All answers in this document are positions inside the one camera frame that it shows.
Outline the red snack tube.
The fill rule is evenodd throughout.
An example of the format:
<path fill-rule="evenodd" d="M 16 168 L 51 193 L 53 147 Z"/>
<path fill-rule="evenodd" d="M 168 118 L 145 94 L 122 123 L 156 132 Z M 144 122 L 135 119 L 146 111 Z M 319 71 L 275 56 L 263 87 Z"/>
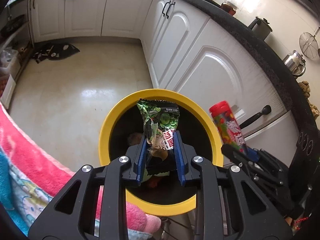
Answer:
<path fill-rule="evenodd" d="M 247 154 L 247 146 L 234 114 L 227 101 L 221 101 L 210 107 L 209 112 L 213 118 L 220 137 L 224 144 L 229 144 L 243 154 Z"/>

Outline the green snack packet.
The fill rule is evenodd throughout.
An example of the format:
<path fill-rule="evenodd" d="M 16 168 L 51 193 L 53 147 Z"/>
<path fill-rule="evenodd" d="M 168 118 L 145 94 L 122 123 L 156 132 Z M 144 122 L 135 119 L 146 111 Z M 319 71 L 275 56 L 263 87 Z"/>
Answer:
<path fill-rule="evenodd" d="M 176 169 L 173 136 L 180 117 L 179 107 L 170 101 L 146 99 L 140 99 L 137 107 L 147 141 L 144 179 L 168 176 Z"/>

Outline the shiny steel kettle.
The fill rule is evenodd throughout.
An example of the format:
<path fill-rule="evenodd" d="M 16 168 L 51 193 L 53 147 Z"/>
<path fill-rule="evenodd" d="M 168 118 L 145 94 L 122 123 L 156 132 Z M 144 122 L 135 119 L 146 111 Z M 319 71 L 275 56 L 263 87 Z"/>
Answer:
<path fill-rule="evenodd" d="M 296 50 L 293 50 L 291 53 L 288 53 L 284 59 L 283 63 L 290 70 L 291 74 L 297 79 L 301 77 L 306 70 L 305 60 L 303 56 Z"/>

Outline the pink blanket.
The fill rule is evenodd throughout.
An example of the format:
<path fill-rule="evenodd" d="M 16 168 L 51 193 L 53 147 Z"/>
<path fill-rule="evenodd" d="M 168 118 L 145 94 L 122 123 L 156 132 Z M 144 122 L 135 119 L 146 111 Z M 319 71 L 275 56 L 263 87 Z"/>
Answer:
<path fill-rule="evenodd" d="M 133 166 L 131 158 L 120 157 L 98 168 L 83 165 L 72 172 L 26 135 L 5 108 L 1 108 L 1 153 L 19 179 L 31 181 L 52 197 L 27 236 L 1 204 L 1 238 L 129 239 L 124 187 Z M 146 232 L 153 237 L 161 220 L 150 216 Z"/>

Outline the cartoon print table cloth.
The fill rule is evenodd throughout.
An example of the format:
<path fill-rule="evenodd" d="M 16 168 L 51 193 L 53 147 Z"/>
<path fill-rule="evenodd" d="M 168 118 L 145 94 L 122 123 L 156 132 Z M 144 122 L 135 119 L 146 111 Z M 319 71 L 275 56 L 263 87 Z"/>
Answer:
<path fill-rule="evenodd" d="M 19 179 L 17 170 L 1 153 L 1 204 L 19 231 L 27 236 L 35 219 L 40 215 L 52 197 L 29 180 Z M 150 239 L 146 232 L 151 216 L 137 206 L 127 202 L 126 218 L 129 239 Z"/>

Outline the grey metal kettle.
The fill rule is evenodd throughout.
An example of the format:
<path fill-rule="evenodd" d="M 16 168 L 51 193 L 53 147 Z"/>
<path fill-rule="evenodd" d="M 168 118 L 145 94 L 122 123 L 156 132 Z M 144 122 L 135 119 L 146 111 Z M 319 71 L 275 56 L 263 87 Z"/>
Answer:
<path fill-rule="evenodd" d="M 256 37 L 263 41 L 273 31 L 267 19 L 259 18 L 258 16 L 255 17 L 255 19 L 250 23 L 248 27 L 253 31 Z"/>

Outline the black floor mat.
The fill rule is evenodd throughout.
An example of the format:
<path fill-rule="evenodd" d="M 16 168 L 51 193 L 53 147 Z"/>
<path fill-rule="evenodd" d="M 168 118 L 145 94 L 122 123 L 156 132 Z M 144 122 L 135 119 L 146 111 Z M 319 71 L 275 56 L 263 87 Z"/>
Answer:
<path fill-rule="evenodd" d="M 59 61 L 79 53 L 80 50 L 70 43 L 47 43 L 38 47 L 31 58 L 40 63 L 46 59 Z"/>

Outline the brown lidded jar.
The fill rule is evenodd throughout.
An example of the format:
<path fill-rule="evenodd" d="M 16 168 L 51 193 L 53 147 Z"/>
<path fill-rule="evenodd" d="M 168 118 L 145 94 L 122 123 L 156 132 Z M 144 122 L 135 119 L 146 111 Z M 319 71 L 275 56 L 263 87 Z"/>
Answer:
<path fill-rule="evenodd" d="M 230 15 L 235 15 L 238 7 L 230 0 L 225 0 L 220 7 L 225 12 L 229 13 Z"/>

